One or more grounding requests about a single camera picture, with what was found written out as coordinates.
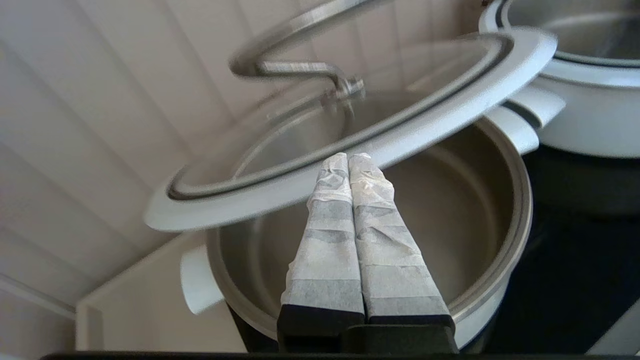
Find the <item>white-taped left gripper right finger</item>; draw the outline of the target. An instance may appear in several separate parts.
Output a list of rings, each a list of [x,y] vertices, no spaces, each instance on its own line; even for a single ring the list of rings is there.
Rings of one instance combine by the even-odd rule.
[[[366,322],[435,325],[455,322],[394,202],[394,186],[370,155],[349,158],[355,244]]]

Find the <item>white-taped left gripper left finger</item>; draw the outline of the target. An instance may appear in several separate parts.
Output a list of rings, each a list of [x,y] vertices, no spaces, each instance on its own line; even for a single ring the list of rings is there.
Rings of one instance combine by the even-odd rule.
[[[348,157],[325,159],[286,273],[278,315],[282,353],[339,353],[342,334],[365,324]]]

